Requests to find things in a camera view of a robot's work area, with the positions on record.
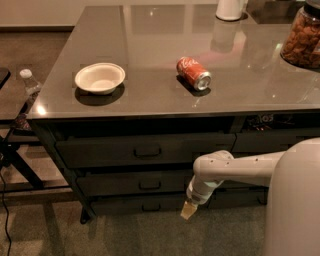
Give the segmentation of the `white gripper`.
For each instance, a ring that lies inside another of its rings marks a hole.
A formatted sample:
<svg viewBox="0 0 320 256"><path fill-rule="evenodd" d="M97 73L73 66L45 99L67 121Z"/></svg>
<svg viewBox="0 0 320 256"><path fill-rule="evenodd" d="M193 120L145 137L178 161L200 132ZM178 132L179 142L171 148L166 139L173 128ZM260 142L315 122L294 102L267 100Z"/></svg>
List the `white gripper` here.
<svg viewBox="0 0 320 256"><path fill-rule="evenodd" d="M192 186L189 186L186 190L186 195L188 201L184 202L180 216L183 219L188 220L197 211L197 205L205 204L212 193L200 194Z"/></svg>

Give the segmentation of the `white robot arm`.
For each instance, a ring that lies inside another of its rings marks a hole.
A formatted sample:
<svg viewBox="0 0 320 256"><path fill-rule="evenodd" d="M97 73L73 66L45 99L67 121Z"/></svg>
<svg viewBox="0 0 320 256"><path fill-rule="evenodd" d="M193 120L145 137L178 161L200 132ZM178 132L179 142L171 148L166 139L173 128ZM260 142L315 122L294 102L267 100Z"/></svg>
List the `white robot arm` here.
<svg viewBox="0 0 320 256"><path fill-rule="evenodd" d="M198 157L181 211L189 219L223 182L268 188L263 256L320 256L320 139L276 153L235 158L221 150Z"/></svg>

